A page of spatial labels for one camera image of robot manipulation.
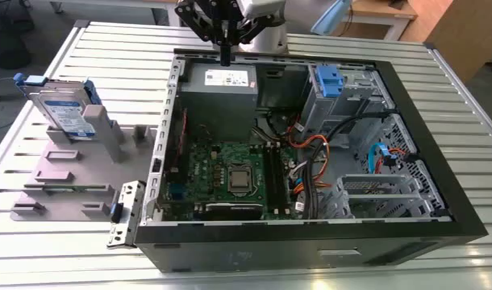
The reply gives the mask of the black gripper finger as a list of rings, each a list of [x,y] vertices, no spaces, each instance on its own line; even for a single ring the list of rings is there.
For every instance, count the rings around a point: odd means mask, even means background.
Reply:
[[[220,52],[220,65],[228,64],[228,47],[223,43],[224,35],[221,21],[213,23],[205,14],[209,11],[209,1],[177,1],[175,13],[183,23],[192,29],[204,42],[211,42]]]
[[[235,53],[281,54],[285,52],[285,20],[259,17],[241,22],[229,21],[227,31],[228,65]]]

